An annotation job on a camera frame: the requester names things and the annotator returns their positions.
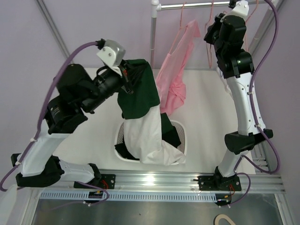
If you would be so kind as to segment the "pink hanger of green shirt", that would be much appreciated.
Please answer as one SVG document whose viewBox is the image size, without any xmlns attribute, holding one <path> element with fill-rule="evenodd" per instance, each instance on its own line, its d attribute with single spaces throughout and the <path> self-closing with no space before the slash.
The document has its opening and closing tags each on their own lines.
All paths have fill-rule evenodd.
<svg viewBox="0 0 300 225">
<path fill-rule="evenodd" d="M 213 24 L 213 8 L 214 8 L 214 0 L 211 1 L 211 7 L 210 7 L 210 16 L 209 16 L 209 20 L 205 23 L 205 29 L 207 31 L 208 34 L 208 42 L 206 42 L 206 53 L 207 53 L 207 60 L 208 60 L 208 65 L 209 68 L 212 68 L 212 52 L 211 52 L 211 25 Z"/>
</svg>

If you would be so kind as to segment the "green and white t shirt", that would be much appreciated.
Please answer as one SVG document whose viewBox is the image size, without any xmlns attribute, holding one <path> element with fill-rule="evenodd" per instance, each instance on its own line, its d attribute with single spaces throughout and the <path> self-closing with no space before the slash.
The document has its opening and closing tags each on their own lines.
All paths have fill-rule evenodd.
<svg viewBox="0 0 300 225">
<path fill-rule="evenodd" d="M 127 150 L 143 164 L 184 164 L 186 156 L 162 140 L 160 98 L 149 63 L 144 59 L 127 61 L 132 66 L 129 76 L 139 76 L 134 80 L 134 93 L 120 91 L 117 98 L 124 118 Z"/>
</svg>

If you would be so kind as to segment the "pink t shirt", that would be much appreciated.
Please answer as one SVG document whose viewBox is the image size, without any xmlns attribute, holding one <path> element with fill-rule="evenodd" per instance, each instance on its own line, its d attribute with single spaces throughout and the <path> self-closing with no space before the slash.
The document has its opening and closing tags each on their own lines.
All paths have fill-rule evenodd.
<svg viewBox="0 0 300 225">
<path fill-rule="evenodd" d="M 155 78 L 160 97 L 160 112 L 171 115 L 183 106 L 186 85 L 183 82 L 185 66 L 194 49 L 194 39 L 200 38 L 198 22 L 192 20 L 181 28 Z"/>
</svg>

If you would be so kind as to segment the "pink hanger of orange shirt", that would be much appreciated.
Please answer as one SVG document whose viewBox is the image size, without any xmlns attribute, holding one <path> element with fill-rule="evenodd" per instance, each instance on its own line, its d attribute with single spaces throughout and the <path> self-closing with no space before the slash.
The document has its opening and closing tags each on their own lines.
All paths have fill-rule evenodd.
<svg viewBox="0 0 300 225">
<path fill-rule="evenodd" d="M 255 3 L 256 3 L 256 5 L 255 5 L 254 10 L 251 12 L 251 14 L 248 16 L 248 18 L 247 18 L 246 21 L 245 21 L 245 24 L 246 24 L 246 25 L 247 25 L 249 19 L 251 18 L 251 16 L 252 16 L 252 15 L 254 14 L 254 12 L 257 10 L 258 5 L 259 5 L 259 0 L 256 0 Z M 246 51 L 248 52 L 247 32 L 245 33 L 244 43 L 245 43 L 245 49 L 246 49 Z"/>
</svg>

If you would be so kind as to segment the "black t shirt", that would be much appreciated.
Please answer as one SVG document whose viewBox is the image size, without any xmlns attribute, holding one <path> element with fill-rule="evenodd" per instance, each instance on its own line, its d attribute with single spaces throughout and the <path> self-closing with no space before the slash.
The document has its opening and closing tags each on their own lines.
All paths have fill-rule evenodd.
<svg viewBox="0 0 300 225">
<path fill-rule="evenodd" d="M 169 143 L 173 147 L 177 148 L 181 145 L 179 135 L 176 131 L 176 128 L 171 124 L 169 117 L 166 113 L 162 113 L 161 115 L 162 122 L 162 140 Z M 115 149 L 125 158 L 140 160 L 139 158 L 135 158 L 126 148 L 125 141 L 123 138 L 123 142 L 121 144 L 117 144 L 114 146 Z"/>
</svg>

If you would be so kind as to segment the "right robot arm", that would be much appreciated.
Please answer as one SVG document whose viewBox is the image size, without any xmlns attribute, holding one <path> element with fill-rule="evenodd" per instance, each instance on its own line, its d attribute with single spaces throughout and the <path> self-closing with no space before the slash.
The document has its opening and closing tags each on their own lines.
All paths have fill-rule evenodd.
<svg viewBox="0 0 300 225">
<path fill-rule="evenodd" d="M 259 109 L 252 112 L 251 105 L 258 106 L 251 78 L 255 71 L 252 56 L 242 49 L 246 33 L 243 16 L 234 11 L 220 13 L 208 28 L 204 41 L 214 46 L 218 68 L 232 94 L 238 119 L 238 129 L 225 135 L 226 153 L 216 167 L 213 176 L 200 176 L 201 190 L 228 191 L 230 186 L 240 191 L 240 179 L 235 174 L 235 166 L 242 156 L 256 145 L 273 137 L 260 118 Z"/>
</svg>

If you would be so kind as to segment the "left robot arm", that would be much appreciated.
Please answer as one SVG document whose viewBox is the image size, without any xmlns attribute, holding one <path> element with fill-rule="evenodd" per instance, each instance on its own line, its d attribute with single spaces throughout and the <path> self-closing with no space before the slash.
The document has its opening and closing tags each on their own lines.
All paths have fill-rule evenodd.
<svg viewBox="0 0 300 225">
<path fill-rule="evenodd" d="M 140 76 L 137 68 L 128 60 L 122 60 L 118 68 L 120 74 L 105 65 L 91 79 L 80 64 L 66 67 L 56 85 L 59 95 L 46 106 L 38 139 L 28 153 L 11 156 L 13 163 L 21 163 L 15 177 L 19 187 L 45 188 L 58 181 L 72 181 L 74 188 L 105 187 L 95 164 L 68 163 L 53 153 L 87 121 L 86 113 L 94 114 L 95 109 L 116 92 L 133 93 Z"/>
</svg>

